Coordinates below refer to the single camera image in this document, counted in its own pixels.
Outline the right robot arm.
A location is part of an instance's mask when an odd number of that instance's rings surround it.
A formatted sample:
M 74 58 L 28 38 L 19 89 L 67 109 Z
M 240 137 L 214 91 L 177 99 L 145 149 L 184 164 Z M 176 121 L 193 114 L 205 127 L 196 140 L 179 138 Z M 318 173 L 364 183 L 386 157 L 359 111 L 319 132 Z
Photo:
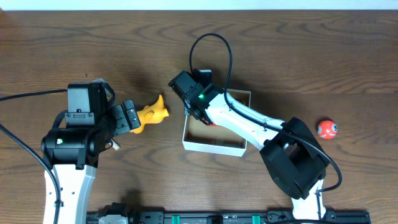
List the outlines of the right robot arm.
M 226 128 L 259 150 L 274 183 L 292 199 L 295 219 L 325 218 L 322 185 L 330 161 L 303 121 L 285 122 L 254 111 L 216 86 L 211 70 L 182 71 L 168 86 L 190 116 Z

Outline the orange toy rhino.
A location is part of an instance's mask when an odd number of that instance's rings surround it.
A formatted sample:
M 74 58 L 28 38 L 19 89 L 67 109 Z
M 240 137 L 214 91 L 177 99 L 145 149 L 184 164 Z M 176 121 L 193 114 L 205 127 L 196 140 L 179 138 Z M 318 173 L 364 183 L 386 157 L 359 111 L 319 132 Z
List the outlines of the orange toy rhino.
M 140 126 L 131 131 L 131 133 L 139 134 L 143 132 L 145 125 L 161 123 L 164 118 L 169 116 L 169 112 L 164 105 L 162 95 L 159 95 L 158 100 L 151 106 L 146 105 L 142 110 L 137 112 Z

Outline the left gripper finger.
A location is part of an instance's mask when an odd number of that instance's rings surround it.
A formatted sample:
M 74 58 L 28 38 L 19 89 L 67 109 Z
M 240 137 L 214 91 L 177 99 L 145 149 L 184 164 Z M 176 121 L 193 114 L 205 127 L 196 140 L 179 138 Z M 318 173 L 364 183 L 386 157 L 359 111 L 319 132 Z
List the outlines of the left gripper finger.
M 141 122 L 137 115 L 136 108 L 132 100 L 126 100 L 123 102 L 124 110 L 126 112 L 126 119 L 131 129 L 137 129 L 141 127 Z
M 116 120 L 116 129 L 114 131 L 114 136 L 119 136 L 126 134 L 130 131 L 129 122 L 126 118 L 126 113 L 122 105 L 115 105 L 111 108 L 111 114 Z

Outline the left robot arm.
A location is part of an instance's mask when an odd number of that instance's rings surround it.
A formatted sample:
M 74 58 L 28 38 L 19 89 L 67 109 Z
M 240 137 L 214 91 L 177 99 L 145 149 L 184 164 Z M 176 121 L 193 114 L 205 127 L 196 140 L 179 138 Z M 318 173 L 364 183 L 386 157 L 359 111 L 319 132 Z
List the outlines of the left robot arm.
M 115 93 L 102 79 L 70 83 L 68 108 L 59 112 L 41 142 L 46 201 L 44 223 L 85 223 L 99 154 L 114 140 L 141 126 L 132 100 L 115 104 Z

